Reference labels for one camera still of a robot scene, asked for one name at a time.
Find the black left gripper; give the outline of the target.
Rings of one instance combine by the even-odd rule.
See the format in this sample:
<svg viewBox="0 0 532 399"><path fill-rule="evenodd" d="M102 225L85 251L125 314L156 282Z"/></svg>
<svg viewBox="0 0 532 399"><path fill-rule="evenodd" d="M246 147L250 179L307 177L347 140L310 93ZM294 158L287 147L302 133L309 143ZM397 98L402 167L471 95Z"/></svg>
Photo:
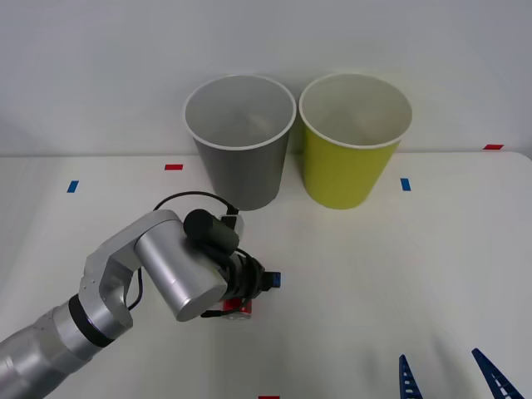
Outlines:
<svg viewBox="0 0 532 399"><path fill-rule="evenodd" d="M264 266L248 254L236 253L226 259L225 299L254 299L271 288L281 287L281 273L266 271Z"/></svg>

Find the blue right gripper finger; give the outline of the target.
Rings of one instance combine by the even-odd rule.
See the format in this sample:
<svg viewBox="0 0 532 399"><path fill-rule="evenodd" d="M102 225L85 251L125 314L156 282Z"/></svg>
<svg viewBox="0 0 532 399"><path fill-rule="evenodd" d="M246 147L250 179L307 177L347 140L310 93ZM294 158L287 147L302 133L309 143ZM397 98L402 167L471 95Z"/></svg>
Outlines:
<svg viewBox="0 0 532 399"><path fill-rule="evenodd" d="M401 399L421 399L421 391L404 354L399 357L399 383Z"/></svg>
<svg viewBox="0 0 532 399"><path fill-rule="evenodd" d="M494 399L524 399L514 385L480 349L475 348L471 353L476 360Z"/></svg>

